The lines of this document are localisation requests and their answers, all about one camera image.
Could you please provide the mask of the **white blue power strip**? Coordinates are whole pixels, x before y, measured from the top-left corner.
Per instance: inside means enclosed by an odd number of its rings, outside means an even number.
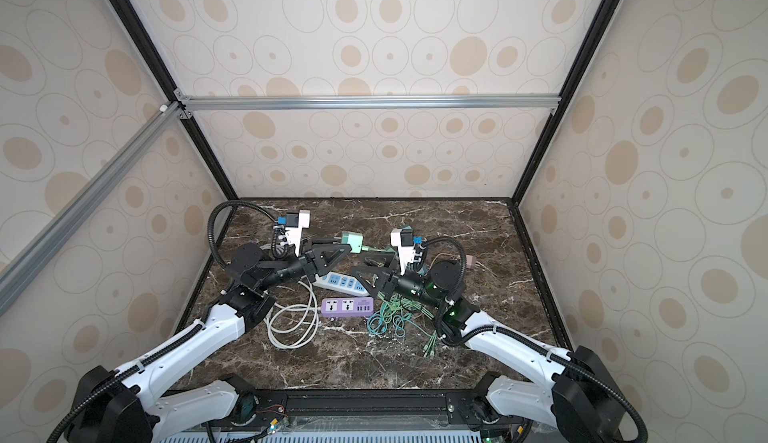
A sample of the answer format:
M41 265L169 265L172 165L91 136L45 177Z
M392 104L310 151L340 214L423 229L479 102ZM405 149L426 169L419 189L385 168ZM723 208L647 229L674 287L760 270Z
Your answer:
M356 278L341 273L329 272L326 275L317 276L313 285L352 297L368 296L368 292Z

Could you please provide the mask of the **light green charger plug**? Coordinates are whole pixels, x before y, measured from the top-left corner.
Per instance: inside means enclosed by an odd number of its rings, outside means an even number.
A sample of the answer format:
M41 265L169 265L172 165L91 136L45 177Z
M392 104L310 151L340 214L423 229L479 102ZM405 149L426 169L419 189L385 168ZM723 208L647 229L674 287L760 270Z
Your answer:
M361 233L343 231L341 234L341 243L350 246L350 252L359 254L363 249L363 235Z

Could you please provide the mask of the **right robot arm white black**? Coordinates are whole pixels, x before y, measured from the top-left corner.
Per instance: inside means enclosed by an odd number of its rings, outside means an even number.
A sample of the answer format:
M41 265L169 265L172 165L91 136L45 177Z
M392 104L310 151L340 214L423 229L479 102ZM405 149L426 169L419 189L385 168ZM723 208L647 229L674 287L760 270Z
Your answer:
M490 379L480 398L492 415L555 427L569 442L618 442L620 423L629 417L636 428L635 441L648 440L640 412L594 352L540 342L499 323L464 298L467 254L456 239L432 238L407 253L423 258L439 244L452 246L458 257L438 262L425 274L415 270L405 255L398 256L394 268L363 265L351 273L372 297L398 294L433 308L434 333L444 345L483 353L525 377L523 383L503 375Z

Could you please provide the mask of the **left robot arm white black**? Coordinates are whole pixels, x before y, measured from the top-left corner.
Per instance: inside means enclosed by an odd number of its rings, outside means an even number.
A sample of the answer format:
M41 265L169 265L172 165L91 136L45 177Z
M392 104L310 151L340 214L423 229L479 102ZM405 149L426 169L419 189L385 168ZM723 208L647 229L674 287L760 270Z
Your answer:
M225 209L244 207L264 215L272 238L266 247L241 246L225 261L214 234ZM264 321L276 300L270 289L309 283L325 276L345 257L359 252L348 238L305 242L305 211L278 217L245 200L217 205L207 223L212 258L228 274L230 285L212 301L204 316L155 349L108 371L98 366L78 384L71 410L56 425L49 441L158 442L198 424L233 413L248 393L233 379L166 398L165 393L203 360Z

